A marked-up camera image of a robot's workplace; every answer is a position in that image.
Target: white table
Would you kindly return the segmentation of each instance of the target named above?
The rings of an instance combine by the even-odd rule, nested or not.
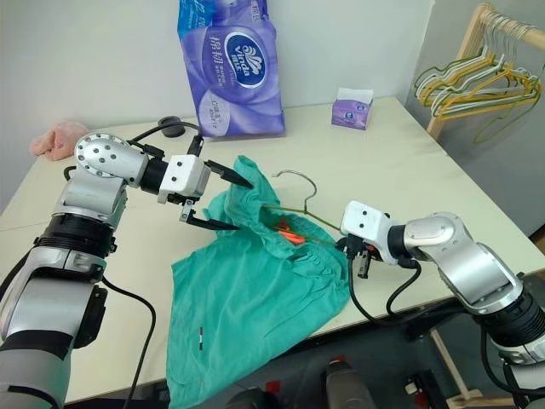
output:
[[[202,157],[232,166],[243,154],[254,159],[266,175],[283,169],[305,173],[318,184],[318,195],[309,201],[309,210],[333,223],[340,222],[351,199],[389,212],[400,222],[435,211],[452,211],[462,217],[476,240],[492,247],[513,271],[529,272],[545,266],[545,256],[395,98],[375,102],[365,132],[330,125],[330,117],[329,105],[287,109],[286,137],[207,141]],[[152,126],[137,124],[104,131],[129,139]],[[170,140],[159,133],[147,142],[163,148],[168,157],[184,153],[190,141],[191,136]],[[73,158],[57,163],[40,158],[26,176],[0,218],[0,274],[15,265],[47,226],[65,184],[62,170],[72,163]],[[311,191],[307,182],[296,176],[271,182],[283,204],[292,207],[302,205]],[[227,187],[226,182],[212,176],[197,208],[205,207]],[[154,196],[139,190],[130,189],[128,193],[128,208],[116,234],[118,251],[107,259],[106,274],[114,284],[145,297],[157,310],[156,331],[140,377],[140,383],[150,383],[165,376],[170,264],[210,243],[214,234],[178,222],[177,206],[157,204]],[[360,302],[374,315],[385,314],[387,297],[408,274],[374,263],[370,279],[356,280]],[[426,263],[421,278],[394,307],[410,308],[448,296],[450,292],[436,268]],[[316,334],[362,321],[364,318],[349,303]],[[147,309],[110,291],[98,339],[73,353],[67,400],[128,388],[149,322]]]

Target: pink cloth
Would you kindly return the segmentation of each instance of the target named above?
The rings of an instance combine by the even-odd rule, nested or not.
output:
[[[42,136],[34,138],[30,151],[33,155],[45,155],[49,160],[61,160],[74,154],[76,142],[89,130],[77,122],[62,122]]]

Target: tissue box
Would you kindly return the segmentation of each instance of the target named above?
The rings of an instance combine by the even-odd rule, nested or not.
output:
[[[267,0],[180,0],[178,35],[205,136],[285,131]]]
[[[333,103],[331,123],[356,130],[366,130],[371,105],[372,89],[340,88]]]

